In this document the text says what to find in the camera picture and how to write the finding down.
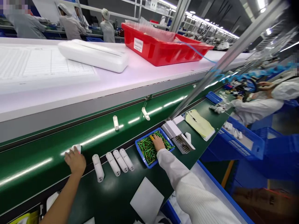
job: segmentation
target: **label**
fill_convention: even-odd
[[[143,41],[139,40],[137,38],[134,38],[134,49],[136,49],[142,53],[142,48],[143,48]]]

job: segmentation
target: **red plastic crate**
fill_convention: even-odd
[[[198,55],[186,44],[163,42],[124,23],[121,26],[125,31],[126,46],[155,66],[199,61],[202,59],[202,56]],[[201,43],[179,34],[175,34],[175,37],[182,42],[190,44],[202,55],[214,48],[212,45]]]

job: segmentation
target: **metal frame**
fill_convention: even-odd
[[[288,4],[283,0],[273,0],[262,13],[242,34],[236,43],[229,48],[226,54],[218,61],[218,63],[205,75],[203,80],[196,88],[180,103],[180,105],[169,116],[169,119],[177,117],[188,104],[199,94],[204,88],[210,84],[216,77],[215,75],[223,71],[244,49],[256,40],[260,34],[273,24],[273,21],[280,16],[288,7]]]

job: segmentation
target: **hand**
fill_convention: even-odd
[[[65,153],[65,162],[70,167],[72,174],[82,176],[86,167],[86,161],[83,155],[79,154],[76,147],[73,150],[69,150],[69,153]]]
[[[243,97],[242,96],[237,96],[236,99],[237,100],[243,100]]]
[[[272,82],[259,82],[258,85],[259,86],[270,86],[270,85],[272,85]]]
[[[157,136],[156,134],[154,134],[154,140],[152,140],[152,141],[155,145],[156,151],[159,151],[160,149],[165,148],[163,140],[159,136]]]

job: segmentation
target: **cardboard box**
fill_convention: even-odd
[[[236,188],[233,199],[239,204],[249,205],[256,211],[268,211],[285,217],[298,215],[298,198],[269,189]]]

